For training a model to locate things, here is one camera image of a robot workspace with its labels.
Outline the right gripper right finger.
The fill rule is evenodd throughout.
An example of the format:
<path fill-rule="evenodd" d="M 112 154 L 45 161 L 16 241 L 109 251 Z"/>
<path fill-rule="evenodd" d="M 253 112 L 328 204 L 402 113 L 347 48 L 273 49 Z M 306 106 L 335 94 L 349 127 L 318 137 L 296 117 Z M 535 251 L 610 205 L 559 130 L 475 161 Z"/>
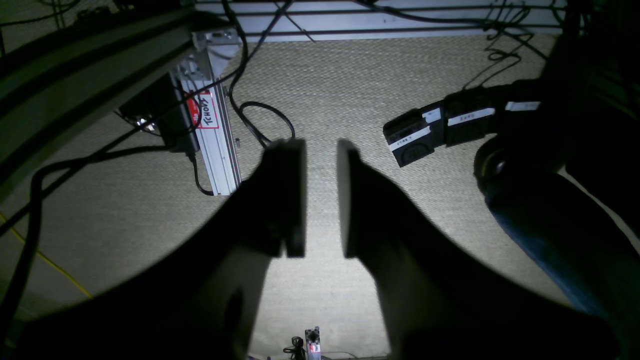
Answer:
<path fill-rule="evenodd" d="M 605 321 L 457 246 L 347 139 L 337 144 L 343 254 L 372 276 L 393 360 L 614 360 Z"/>

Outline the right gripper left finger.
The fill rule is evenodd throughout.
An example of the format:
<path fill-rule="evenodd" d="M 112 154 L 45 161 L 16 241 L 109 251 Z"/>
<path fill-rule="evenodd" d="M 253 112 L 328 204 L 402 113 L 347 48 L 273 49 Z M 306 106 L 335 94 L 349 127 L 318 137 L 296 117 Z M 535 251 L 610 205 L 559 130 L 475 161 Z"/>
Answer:
<path fill-rule="evenodd" d="M 244 360 L 273 258 L 306 253 L 306 144 L 280 140 L 165 258 L 26 326 L 22 360 Z"/>

